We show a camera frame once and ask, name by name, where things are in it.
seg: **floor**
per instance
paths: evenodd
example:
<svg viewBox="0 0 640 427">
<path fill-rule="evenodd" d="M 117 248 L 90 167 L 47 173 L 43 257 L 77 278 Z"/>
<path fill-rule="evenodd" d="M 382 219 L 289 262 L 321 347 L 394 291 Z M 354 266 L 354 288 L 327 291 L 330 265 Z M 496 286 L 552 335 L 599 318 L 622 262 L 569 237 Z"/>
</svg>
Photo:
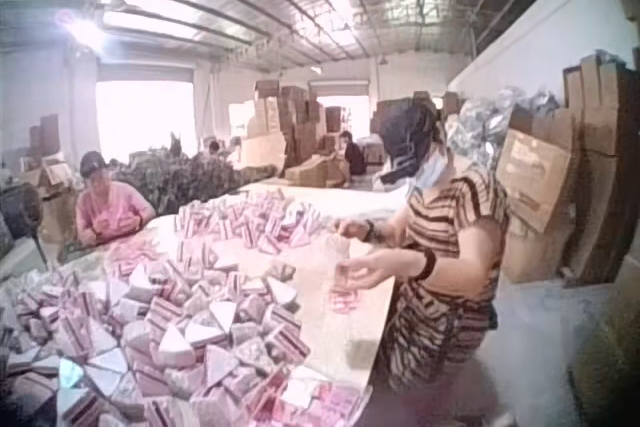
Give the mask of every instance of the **floor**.
<svg viewBox="0 0 640 427">
<path fill-rule="evenodd" d="M 38 266 L 33 241 L 23 239 L 0 261 L 0 279 Z M 564 289 L 560 281 L 512 284 L 503 276 L 495 303 L 499 328 L 460 375 L 449 410 L 510 412 L 520 427 L 579 426 L 566 368 L 609 293 L 609 285 Z"/>
</svg>

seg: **fluorescent light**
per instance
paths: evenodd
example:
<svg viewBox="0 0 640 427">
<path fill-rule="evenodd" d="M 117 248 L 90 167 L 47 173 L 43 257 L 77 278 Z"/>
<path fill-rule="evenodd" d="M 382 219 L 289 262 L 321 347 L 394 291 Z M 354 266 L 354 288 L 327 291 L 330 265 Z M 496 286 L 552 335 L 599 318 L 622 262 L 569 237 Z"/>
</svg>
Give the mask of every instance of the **fluorescent light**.
<svg viewBox="0 0 640 427">
<path fill-rule="evenodd" d="M 104 42 L 104 32 L 89 20 L 75 20 L 65 25 L 71 35 L 81 44 L 100 50 Z"/>
</svg>

